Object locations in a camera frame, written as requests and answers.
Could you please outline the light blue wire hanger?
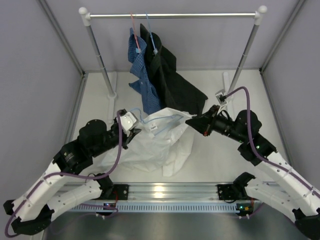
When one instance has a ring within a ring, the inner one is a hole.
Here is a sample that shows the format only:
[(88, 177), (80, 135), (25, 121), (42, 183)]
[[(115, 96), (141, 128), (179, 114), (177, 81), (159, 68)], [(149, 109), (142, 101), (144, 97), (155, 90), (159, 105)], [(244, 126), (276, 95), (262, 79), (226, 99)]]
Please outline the light blue wire hanger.
[(138, 126), (143, 127), (155, 136), (167, 129), (171, 129), (176, 122), (184, 118), (183, 112), (168, 107), (146, 117), (143, 117), (142, 111), (137, 107), (132, 108), (130, 111), (136, 114), (139, 120)]

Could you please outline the white shirt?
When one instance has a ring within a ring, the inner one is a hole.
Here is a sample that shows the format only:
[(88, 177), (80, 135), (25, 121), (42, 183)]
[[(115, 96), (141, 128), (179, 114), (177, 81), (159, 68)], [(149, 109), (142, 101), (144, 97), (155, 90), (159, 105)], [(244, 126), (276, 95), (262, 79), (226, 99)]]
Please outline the white shirt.
[(141, 132), (133, 138), (128, 149), (121, 151), (118, 163), (145, 172), (162, 169), (164, 177), (175, 175), (191, 155), (195, 137), (194, 130), (186, 124), (193, 116), (181, 112), (184, 117), (158, 135), (137, 125)]

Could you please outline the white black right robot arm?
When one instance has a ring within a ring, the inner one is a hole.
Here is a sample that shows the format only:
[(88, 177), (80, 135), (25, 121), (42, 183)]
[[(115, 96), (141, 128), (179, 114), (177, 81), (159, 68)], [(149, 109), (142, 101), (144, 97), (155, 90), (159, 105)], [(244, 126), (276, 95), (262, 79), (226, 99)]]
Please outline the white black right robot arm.
[(232, 192), (239, 198), (257, 199), (276, 209), (308, 239), (320, 238), (320, 191), (306, 181), (264, 138), (262, 123), (251, 110), (242, 110), (235, 120), (218, 112), (213, 105), (206, 113), (186, 120), (186, 124), (208, 137), (217, 132), (239, 142), (240, 155), (256, 169), (269, 176), (281, 189), (275, 190), (248, 172), (233, 182)]

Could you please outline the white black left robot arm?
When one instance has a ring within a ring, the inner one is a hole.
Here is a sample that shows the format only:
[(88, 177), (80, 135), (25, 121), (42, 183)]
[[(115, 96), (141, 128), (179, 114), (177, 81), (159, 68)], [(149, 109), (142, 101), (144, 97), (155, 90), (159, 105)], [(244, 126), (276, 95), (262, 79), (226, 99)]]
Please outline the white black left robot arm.
[(89, 121), (79, 130), (76, 140), (62, 146), (43, 175), (24, 195), (3, 204), (10, 216), (5, 236), (38, 234), (77, 205), (109, 199), (114, 191), (109, 177), (112, 169), (93, 177), (81, 175), (81, 172), (93, 165), (95, 157), (113, 148), (127, 149), (141, 132), (137, 125), (138, 120), (126, 116), (115, 118), (110, 129), (100, 119)]

